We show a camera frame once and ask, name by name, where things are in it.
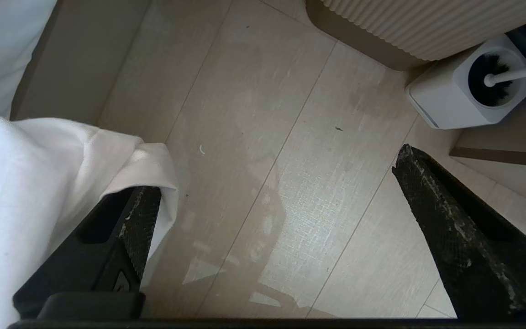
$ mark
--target beige ribbed panel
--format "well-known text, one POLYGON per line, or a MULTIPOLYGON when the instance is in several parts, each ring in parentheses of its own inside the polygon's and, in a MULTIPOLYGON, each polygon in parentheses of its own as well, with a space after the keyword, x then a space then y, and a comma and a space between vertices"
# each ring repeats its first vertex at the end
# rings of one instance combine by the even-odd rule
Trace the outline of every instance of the beige ribbed panel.
POLYGON ((526 0, 323 0, 416 58, 438 60, 526 24, 526 0))

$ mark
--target white fabric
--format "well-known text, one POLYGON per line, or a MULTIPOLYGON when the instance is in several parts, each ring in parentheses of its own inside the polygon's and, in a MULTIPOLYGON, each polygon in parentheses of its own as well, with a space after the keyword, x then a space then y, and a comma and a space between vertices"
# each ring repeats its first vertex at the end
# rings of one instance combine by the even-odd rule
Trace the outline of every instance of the white fabric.
POLYGON ((0 328, 17 320, 13 294, 98 200, 138 185, 161 187, 157 257, 178 204, 164 144, 64 119, 0 117, 0 328))
POLYGON ((0 0, 0 115, 11 102, 56 0, 0 0))

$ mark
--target black bristles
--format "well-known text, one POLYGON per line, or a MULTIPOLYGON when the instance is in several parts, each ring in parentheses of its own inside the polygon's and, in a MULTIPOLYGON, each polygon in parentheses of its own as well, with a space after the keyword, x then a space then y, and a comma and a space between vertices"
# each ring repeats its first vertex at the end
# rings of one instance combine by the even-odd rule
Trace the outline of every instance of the black bristles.
POLYGON ((477 58, 468 74, 468 87, 475 100, 485 106, 497 106, 499 101, 509 95, 509 86, 513 81, 497 83, 486 87, 484 77, 487 74, 499 74, 509 71, 508 65, 500 62, 497 54, 484 54, 477 58))

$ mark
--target white toilet brush holder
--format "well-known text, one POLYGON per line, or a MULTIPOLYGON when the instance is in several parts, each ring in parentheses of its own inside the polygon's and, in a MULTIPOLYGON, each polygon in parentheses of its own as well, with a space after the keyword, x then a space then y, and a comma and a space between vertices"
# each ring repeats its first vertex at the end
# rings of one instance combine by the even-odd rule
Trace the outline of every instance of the white toilet brush holder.
POLYGON ((526 59, 506 35, 442 60, 407 86, 409 102, 436 129, 491 125, 501 121, 526 97, 526 77, 514 80, 508 95, 496 106, 485 106, 472 96, 468 75, 474 61, 485 54, 497 54, 510 69, 526 67, 526 59))

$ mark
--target white towel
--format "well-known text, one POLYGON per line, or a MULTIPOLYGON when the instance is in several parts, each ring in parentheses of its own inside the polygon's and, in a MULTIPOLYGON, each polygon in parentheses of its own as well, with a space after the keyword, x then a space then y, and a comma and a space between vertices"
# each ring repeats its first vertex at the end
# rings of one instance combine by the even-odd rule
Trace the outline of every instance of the white towel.
POLYGON ((64 119, 0 117, 0 328, 18 320, 13 294, 100 198, 139 185, 162 192, 153 258, 178 204, 164 144, 64 119))

